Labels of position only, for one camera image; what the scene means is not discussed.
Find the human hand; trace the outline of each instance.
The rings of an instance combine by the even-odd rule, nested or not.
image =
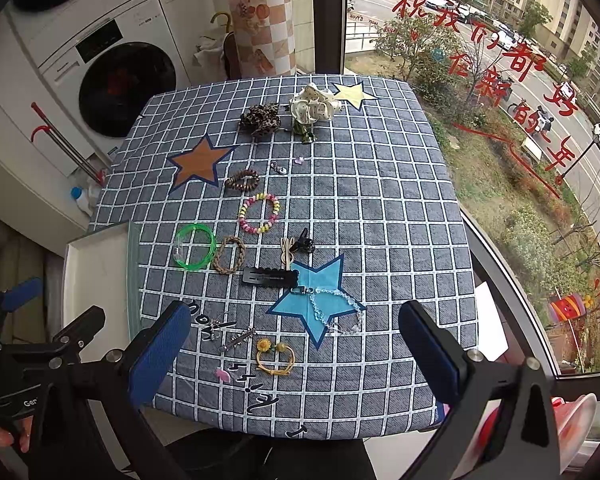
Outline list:
[[[19,443],[20,450],[26,453],[29,450],[29,441],[31,436],[31,424],[33,422],[33,416],[28,416],[22,420],[22,432],[20,433]],[[13,435],[8,431],[0,428],[0,447],[7,447],[13,444]]]

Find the green plastic bangle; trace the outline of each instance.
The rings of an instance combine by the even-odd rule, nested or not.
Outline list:
[[[196,264],[186,264],[187,257],[184,253],[184,247],[183,247],[185,236],[188,235],[190,232],[194,232],[194,231],[198,231],[198,230],[204,231],[206,234],[209,235],[209,252],[206,254],[206,256],[204,258],[202,258],[202,261],[200,261]],[[175,238],[173,239],[173,259],[179,266],[181,266],[184,269],[187,269],[187,270],[203,269],[204,267],[208,266],[209,262],[214,257],[214,254],[216,254],[216,235],[213,233],[213,231],[211,229],[209,229],[208,226],[206,226],[204,224],[185,225],[182,229],[180,229],[180,231],[178,231],[176,233]]]

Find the screw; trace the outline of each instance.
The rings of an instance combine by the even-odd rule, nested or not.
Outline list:
[[[105,355],[105,359],[110,363],[117,363],[122,359],[122,350],[118,348],[114,348],[113,350],[109,350],[107,355]]]
[[[484,355],[477,348],[470,348],[466,351],[466,356],[474,363],[484,361]]]
[[[56,368],[59,368],[61,365],[62,365],[61,357],[54,357],[53,359],[51,359],[51,361],[49,361],[49,368],[51,368],[52,370],[56,370]]]
[[[531,368],[532,370],[539,370],[540,369],[540,361],[538,361],[538,359],[536,359],[535,357],[527,357],[526,358],[526,365]]]

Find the blue gripper pad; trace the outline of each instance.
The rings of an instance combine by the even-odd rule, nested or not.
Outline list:
[[[42,280],[31,278],[7,290],[2,297],[0,307],[5,312],[14,312],[40,294],[42,294]]]
[[[169,309],[162,316],[168,315]],[[162,316],[156,320],[161,323]],[[154,338],[148,342],[144,352],[140,355],[129,372],[129,396],[131,403],[137,408],[141,404],[151,402],[158,391],[164,376],[173,363],[176,355],[182,348],[191,325],[189,306],[179,302],[171,312],[162,328]],[[145,336],[142,330],[136,338]]]
[[[453,339],[453,344],[458,346],[458,343],[448,331],[433,327],[432,322],[429,323],[431,326],[428,326],[421,318],[421,315],[427,316],[427,313],[420,305],[418,305],[420,311],[418,313],[413,303],[416,302],[408,301],[400,308],[398,314],[400,334],[436,399],[453,406],[460,396],[459,371],[440,346],[438,338],[448,336]]]

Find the blue checkered tablecloth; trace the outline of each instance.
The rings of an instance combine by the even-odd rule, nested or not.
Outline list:
[[[253,142],[238,132],[249,106],[286,104],[309,81],[337,92],[335,83],[376,97],[360,110],[345,102],[331,123],[315,125],[316,141],[280,130]],[[283,127],[290,115],[281,107]],[[214,146],[238,144],[217,164],[219,187],[190,180],[170,193],[176,167],[167,160],[191,149],[201,136]],[[293,160],[304,157],[304,164]],[[270,162],[288,169],[275,173]],[[222,181],[246,167],[260,175],[247,194]],[[238,230],[245,196],[268,191],[282,204],[269,233]],[[270,207],[249,209],[251,222]],[[221,338],[205,341],[192,317],[189,338],[155,396],[154,405],[177,416],[226,430],[292,438],[361,438],[417,430],[436,419],[436,401],[398,332],[405,300],[420,300],[438,325],[464,348],[477,344],[474,280],[458,202],[432,129],[407,83],[344,75],[229,81],[153,97],[131,129],[112,166],[90,228],[131,219],[142,226],[139,283],[142,322],[151,325],[172,300],[196,300],[201,313],[221,322]],[[317,268],[344,254],[342,287],[366,307],[362,333],[327,334],[319,346],[299,319],[266,314],[282,290],[241,282],[209,268],[185,272],[171,245],[181,226],[208,224],[220,241],[239,235],[245,266],[279,267],[280,237],[298,238],[307,227],[317,249],[298,253]],[[202,259],[204,234],[190,247]],[[222,261],[231,266],[235,249]],[[340,319],[352,326],[353,314]],[[258,334],[293,347],[289,376],[255,369],[255,341],[221,354],[218,347],[254,326]],[[216,368],[230,371],[221,383]],[[257,410],[258,399],[277,399]]]

